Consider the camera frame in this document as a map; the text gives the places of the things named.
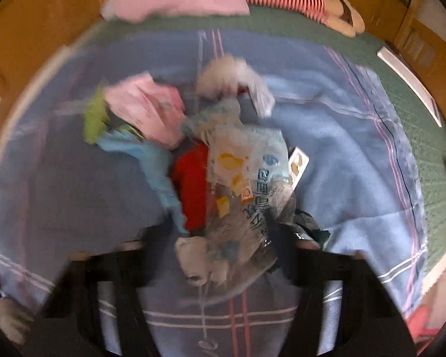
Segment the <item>dark green foil wrapper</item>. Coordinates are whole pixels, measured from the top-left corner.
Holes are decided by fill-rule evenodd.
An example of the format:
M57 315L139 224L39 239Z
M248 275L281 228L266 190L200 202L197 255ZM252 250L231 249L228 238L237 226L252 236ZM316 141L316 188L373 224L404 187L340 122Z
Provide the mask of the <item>dark green foil wrapper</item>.
M290 226L298 248L323 250L330 237L328 230L322 229L311 214L301 209L286 214L283 222Z

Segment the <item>clear printed snack bag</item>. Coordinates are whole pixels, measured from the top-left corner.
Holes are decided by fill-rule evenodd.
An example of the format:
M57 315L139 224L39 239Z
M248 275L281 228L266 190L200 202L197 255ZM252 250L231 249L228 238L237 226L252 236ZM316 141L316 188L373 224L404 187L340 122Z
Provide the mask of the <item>clear printed snack bag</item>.
M207 206L203 238L175 250L211 301L238 295L275 264L264 212L279 214L292 195L281 130L245 125L240 114L238 99L225 98L183 124L208 147Z

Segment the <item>white plastic bag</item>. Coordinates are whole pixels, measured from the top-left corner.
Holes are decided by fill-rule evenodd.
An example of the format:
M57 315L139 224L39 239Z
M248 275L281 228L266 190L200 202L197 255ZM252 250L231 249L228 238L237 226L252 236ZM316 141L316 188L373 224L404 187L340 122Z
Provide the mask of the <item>white plastic bag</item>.
M240 89L247 89L259 118L271 117L275 97L264 79L242 58L224 55L212 59L196 83L196 94L207 99L238 96Z

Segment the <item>blue striped blanket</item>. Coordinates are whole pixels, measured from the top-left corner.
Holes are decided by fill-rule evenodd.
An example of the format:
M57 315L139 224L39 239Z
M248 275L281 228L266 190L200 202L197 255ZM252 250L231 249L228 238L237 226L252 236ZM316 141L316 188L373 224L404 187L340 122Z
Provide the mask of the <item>blue striped blanket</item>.
M224 55L244 59L264 79L275 97L271 117L258 117L247 89L216 99L196 94L201 71ZM330 233L322 251L365 259L405 321L420 301L427 229L416 161L378 76L324 46L211 30L144 32L86 47L12 116L0 145L0 293L31 313L29 332L73 255L108 253L147 227L176 229L135 158L83 138L83 112L97 87L144 72L177 88L183 124L236 98L243 124L281 130L288 160L300 148L309 163L298 186L279 214L264 212L270 243L272 223L285 224L296 209L311 214ZM163 146L173 156L170 179L197 143L183 132L176 148ZM276 256L241 293L211 301L175 250L203 231L177 230L183 300L174 315L150 319L159 356L281 356L301 290ZM342 282L328 282L318 356L334 347L341 305Z

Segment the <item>green quilted mattress cover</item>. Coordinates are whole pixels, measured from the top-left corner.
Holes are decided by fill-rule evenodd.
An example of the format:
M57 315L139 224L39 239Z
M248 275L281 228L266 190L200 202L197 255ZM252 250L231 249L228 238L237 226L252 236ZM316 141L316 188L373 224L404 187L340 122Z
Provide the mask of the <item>green quilted mattress cover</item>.
M300 38L324 44L347 60L376 72L389 96L417 161L428 222L428 265L432 271L446 254L446 126L437 126L429 111L405 82L376 53L383 42L365 32L347 38L303 15L254 6L248 16L155 17L140 24L99 21L91 43L108 43L143 31L184 31L211 28L244 30Z

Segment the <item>white toothpaste box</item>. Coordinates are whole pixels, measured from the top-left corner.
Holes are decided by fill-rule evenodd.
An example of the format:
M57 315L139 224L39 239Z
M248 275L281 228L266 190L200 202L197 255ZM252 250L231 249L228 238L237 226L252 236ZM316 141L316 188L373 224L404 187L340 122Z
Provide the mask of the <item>white toothpaste box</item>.
M293 190L298 186L308 163L309 157L300 148L294 148L288 161L288 173Z

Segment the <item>light blue crumpled wrapper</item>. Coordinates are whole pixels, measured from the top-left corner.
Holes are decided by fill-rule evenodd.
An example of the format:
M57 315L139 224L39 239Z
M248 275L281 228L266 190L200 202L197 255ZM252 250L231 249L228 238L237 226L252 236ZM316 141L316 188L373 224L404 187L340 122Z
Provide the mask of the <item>light blue crumpled wrapper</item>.
M104 151L124 153L135 158L163 209L171 214L176 229L183 236L189 235L185 229L186 217L180 199L169 177L173 163L170 151L151 140L139 140L130 131L118 129L102 133L96 144Z

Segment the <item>red plastic wrapper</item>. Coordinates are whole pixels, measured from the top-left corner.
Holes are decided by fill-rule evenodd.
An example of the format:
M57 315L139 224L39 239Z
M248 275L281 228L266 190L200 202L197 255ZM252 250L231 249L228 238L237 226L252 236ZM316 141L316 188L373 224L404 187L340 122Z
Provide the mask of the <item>red plastic wrapper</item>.
M171 180L186 217L184 228L190 234L205 228L207 163L208 147L197 143L175 161L171 171Z

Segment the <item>green paper scrap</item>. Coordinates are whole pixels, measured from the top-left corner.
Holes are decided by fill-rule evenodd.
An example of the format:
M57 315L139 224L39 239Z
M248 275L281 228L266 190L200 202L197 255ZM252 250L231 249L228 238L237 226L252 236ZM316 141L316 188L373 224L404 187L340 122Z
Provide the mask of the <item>green paper scrap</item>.
M109 123L108 106L104 99L104 86L98 86L96 92L83 112L83 138L88 144L96 144L100 135L107 131Z

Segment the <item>pink crumpled wrapper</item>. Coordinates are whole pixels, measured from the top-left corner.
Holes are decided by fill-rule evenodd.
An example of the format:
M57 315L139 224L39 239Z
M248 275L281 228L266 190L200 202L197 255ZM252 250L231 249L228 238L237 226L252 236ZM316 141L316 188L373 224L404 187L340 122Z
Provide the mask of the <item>pink crumpled wrapper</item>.
M148 140L176 148L183 139L185 105L174 86L159 84L144 72L104 89L104 100L118 118Z

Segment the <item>white flat panel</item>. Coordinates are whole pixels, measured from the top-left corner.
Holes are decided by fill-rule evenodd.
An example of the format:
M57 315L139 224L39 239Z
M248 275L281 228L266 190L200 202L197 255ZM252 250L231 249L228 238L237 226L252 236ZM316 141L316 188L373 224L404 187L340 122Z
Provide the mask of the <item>white flat panel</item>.
M410 90L415 93L418 99L423 103L426 110L429 111L437 126L442 127L442 117L434 97L408 64L385 46L379 49L376 55L404 81Z

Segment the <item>wooden bed headboard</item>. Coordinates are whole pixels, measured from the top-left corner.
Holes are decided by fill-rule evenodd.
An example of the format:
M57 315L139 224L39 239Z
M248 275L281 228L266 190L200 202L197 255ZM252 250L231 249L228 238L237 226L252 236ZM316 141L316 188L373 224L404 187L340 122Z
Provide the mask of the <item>wooden bed headboard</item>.
M96 22L102 2L0 0L0 131L30 79Z

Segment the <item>striped plush doll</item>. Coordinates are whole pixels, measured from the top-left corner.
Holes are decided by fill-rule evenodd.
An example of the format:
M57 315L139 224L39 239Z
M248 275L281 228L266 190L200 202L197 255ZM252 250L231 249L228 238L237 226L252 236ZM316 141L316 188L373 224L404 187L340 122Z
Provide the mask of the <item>striped plush doll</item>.
M362 16L348 0L246 0L251 5L300 13L346 37L365 32Z

